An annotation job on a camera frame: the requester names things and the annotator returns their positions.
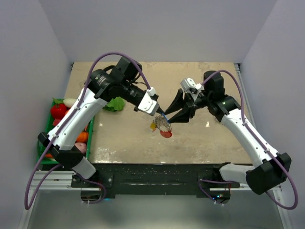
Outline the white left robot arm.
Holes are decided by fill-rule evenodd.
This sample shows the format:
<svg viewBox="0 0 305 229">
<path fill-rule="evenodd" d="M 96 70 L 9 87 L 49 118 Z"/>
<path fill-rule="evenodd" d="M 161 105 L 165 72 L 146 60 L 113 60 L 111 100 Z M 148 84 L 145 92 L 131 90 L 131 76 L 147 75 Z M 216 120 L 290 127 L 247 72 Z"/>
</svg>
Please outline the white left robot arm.
<svg viewBox="0 0 305 229">
<path fill-rule="evenodd" d="M 88 187 L 98 184 L 99 176 L 95 167 L 75 146 L 79 134 L 91 119 L 117 97 L 133 104 L 137 111 L 148 115 L 162 114 L 153 87 L 146 90 L 135 85 L 138 75 L 143 75 L 142 66 L 132 58 L 122 55 L 111 72 L 90 69 L 84 88 L 69 112 L 49 132 L 38 135 L 39 142 L 62 166 L 82 176 Z"/>
</svg>

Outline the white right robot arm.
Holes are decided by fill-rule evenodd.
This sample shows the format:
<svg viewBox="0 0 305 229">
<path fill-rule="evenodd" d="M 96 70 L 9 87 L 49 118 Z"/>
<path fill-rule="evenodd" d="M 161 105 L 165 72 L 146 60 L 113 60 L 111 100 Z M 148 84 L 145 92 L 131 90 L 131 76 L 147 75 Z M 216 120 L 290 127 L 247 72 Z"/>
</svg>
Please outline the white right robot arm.
<svg viewBox="0 0 305 229">
<path fill-rule="evenodd" d="M 187 123 L 196 110 L 206 107 L 244 148 L 252 165 L 225 164 L 213 174 L 213 184 L 224 187 L 229 181 L 245 183 L 254 193 L 261 195 L 285 182 L 292 162 L 290 156 L 279 153 L 268 144 L 245 117 L 244 104 L 225 93 L 220 70 L 207 71 L 203 78 L 203 83 L 195 83 L 191 78 L 183 79 L 165 114 L 175 113 L 169 119 L 171 124 Z"/>
</svg>

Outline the key bunch with red carabiner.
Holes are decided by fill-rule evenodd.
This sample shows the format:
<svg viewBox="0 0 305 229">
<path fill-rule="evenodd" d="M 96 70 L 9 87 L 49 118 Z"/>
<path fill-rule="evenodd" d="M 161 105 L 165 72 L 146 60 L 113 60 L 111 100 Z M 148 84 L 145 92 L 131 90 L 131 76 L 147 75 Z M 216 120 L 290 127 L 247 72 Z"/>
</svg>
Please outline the key bunch with red carabiner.
<svg viewBox="0 0 305 229">
<path fill-rule="evenodd" d="M 150 128 L 152 131 L 159 130 L 160 135 L 164 138 L 172 137 L 172 127 L 169 120 L 164 114 L 156 116 L 151 122 Z"/>
</svg>

